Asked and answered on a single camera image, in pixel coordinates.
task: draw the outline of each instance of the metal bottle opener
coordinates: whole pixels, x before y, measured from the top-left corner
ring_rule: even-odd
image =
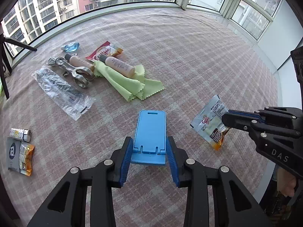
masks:
[[[71,64],[69,64],[64,57],[54,58],[50,57],[50,59],[47,62],[48,66],[56,66],[58,65],[62,69],[64,69],[66,72],[63,74],[63,76],[71,74],[72,77],[75,79],[75,82],[77,85],[79,85],[81,88],[87,88],[88,87],[88,80],[91,81],[94,78],[93,72],[85,67],[74,67]]]

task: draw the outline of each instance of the beige bottle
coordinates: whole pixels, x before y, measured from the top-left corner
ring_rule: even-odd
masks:
[[[112,56],[100,54],[99,60],[127,78],[134,76],[134,67]]]
[[[94,72],[93,64],[87,62],[86,60],[81,59],[76,55],[66,54],[64,58],[74,67],[85,66],[89,68],[92,72]]]

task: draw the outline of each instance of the green cloth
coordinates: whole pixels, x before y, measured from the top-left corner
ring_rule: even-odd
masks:
[[[164,89],[161,81],[146,79],[142,65],[135,66],[135,74],[132,79],[124,77],[121,73],[105,65],[102,61],[94,61],[94,75],[104,76],[108,82],[127,100],[138,97],[141,100]]]

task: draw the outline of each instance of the snack packet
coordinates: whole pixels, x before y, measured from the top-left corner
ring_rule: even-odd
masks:
[[[31,158],[34,148],[34,145],[21,141],[19,151],[19,169],[20,173],[27,176],[31,175]]]
[[[100,54],[105,54],[106,56],[117,56],[121,54],[123,49],[117,47],[114,44],[111,44],[109,41],[106,41],[99,48],[97,48],[91,55],[86,56],[85,58],[88,60],[99,60]]]
[[[224,136],[230,129],[222,123],[222,116],[227,112],[228,108],[219,96],[215,95],[190,123],[190,126],[215,150],[219,150]]]

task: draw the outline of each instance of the bottle cap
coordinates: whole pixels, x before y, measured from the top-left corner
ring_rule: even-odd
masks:
[[[71,54],[66,54],[65,56],[64,56],[64,58],[69,62],[69,59],[72,57],[72,55]]]
[[[107,56],[105,54],[99,55],[99,60],[105,63],[105,60],[107,59]]]

